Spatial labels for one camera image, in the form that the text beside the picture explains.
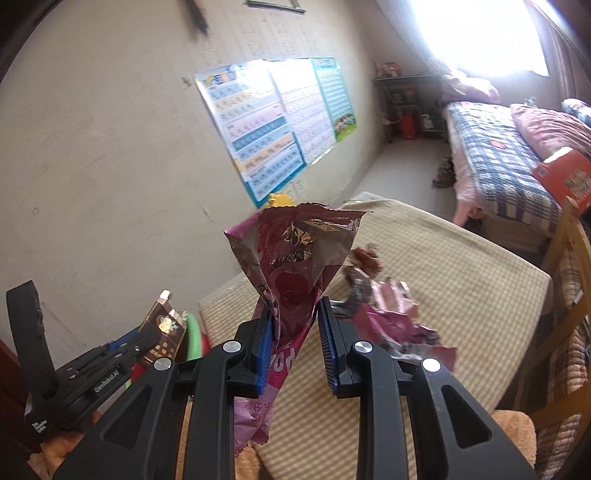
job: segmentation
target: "white wall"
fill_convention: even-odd
[[[58,364],[139,324],[162,289],[195,311],[239,271],[223,230],[255,208],[182,77],[337,57],[359,128],[302,174],[300,200],[340,200],[380,150],[349,1],[302,0],[305,16],[200,3],[209,38],[182,0],[64,0],[0,85],[0,290],[35,281]],[[4,307],[0,337],[12,345]]]
[[[353,0],[359,22],[366,34],[364,39],[372,58],[379,61],[397,61],[404,75],[414,75],[425,69],[423,63],[398,36],[375,0]],[[536,97],[542,108],[560,109],[558,83],[552,76],[541,77],[533,72],[519,72],[510,76],[490,77],[488,80],[499,90],[504,105],[523,103]]]
[[[353,0],[353,6],[372,59],[397,62],[403,75],[415,75],[425,70],[424,63],[392,28],[375,0]]]

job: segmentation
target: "pink blanket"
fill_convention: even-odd
[[[591,159],[591,128],[572,115],[517,103],[511,105],[511,115],[521,136],[542,160],[562,147]]]

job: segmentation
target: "floor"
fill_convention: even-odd
[[[371,192],[451,221],[456,209],[454,189],[436,189],[431,184],[441,158],[449,155],[449,144],[442,140],[396,140],[379,155],[355,195]]]

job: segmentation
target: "educational poster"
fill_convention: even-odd
[[[335,145],[335,130],[310,59],[272,61],[269,69],[304,160],[313,164]]]
[[[306,166],[267,62],[194,77],[257,208]]]
[[[337,142],[341,142],[357,128],[357,121],[339,64],[334,58],[316,58],[311,59],[311,62],[335,129]]]

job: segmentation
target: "window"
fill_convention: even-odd
[[[467,73],[498,77],[532,70],[548,75],[524,0],[411,0],[433,55]]]

